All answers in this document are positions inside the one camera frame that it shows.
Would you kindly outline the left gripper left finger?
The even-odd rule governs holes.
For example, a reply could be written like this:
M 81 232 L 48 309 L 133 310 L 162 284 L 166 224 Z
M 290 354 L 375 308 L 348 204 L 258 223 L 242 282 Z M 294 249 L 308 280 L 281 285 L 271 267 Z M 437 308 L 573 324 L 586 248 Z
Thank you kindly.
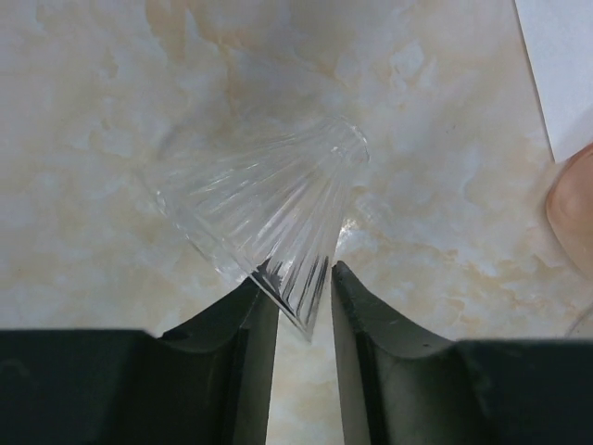
M 161 336 L 176 361 L 170 444 L 265 442 L 278 318 L 278 308 L 245 280 Z

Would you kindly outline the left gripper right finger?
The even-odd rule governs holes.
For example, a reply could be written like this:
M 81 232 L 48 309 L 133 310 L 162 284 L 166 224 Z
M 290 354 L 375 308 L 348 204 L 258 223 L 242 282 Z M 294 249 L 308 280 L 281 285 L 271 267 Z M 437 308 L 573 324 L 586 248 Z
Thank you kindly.
M 376 297 L 342 261 L 332 316 L 347 444 L 454 444 L 457 357 L 449 340 Z

